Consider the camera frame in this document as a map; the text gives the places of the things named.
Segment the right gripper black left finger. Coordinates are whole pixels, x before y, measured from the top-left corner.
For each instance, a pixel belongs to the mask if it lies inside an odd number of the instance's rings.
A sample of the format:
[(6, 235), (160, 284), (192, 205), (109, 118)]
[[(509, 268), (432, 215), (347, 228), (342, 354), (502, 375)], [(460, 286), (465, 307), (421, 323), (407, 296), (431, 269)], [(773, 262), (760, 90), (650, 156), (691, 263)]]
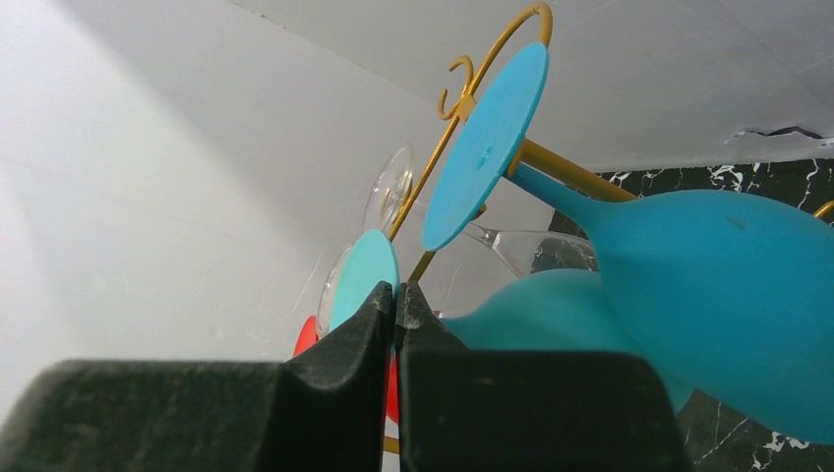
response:
[(377, 471), (395, 309), (355, 315), (284, 362), (67, 360), (1, 430), (5, 471)]

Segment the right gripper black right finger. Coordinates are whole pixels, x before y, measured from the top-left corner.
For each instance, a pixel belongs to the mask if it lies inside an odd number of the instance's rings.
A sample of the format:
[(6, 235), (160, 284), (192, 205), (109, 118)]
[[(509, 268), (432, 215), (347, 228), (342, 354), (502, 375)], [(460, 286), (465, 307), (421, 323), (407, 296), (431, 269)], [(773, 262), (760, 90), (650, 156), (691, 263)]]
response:
[(395, 347), (403, 471), (688, 471), (660, 377), (606, 351), (471, 349), (400, 286)]

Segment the light blue wine glass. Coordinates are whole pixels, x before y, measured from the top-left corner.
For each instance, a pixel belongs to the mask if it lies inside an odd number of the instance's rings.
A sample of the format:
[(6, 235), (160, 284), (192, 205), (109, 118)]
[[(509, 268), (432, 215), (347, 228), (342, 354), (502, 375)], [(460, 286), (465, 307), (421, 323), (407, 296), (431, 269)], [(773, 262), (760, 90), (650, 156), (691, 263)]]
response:
[[(351, 318), (380, 281), (399, 286), (398, 260), (387, 235), (368, 230), (340, 273), (329, 332)], [(644, 354), (613, 313), (596, 271), (536, 272), (505, 285), (471, 313), (441, 321), (473, 349)]]

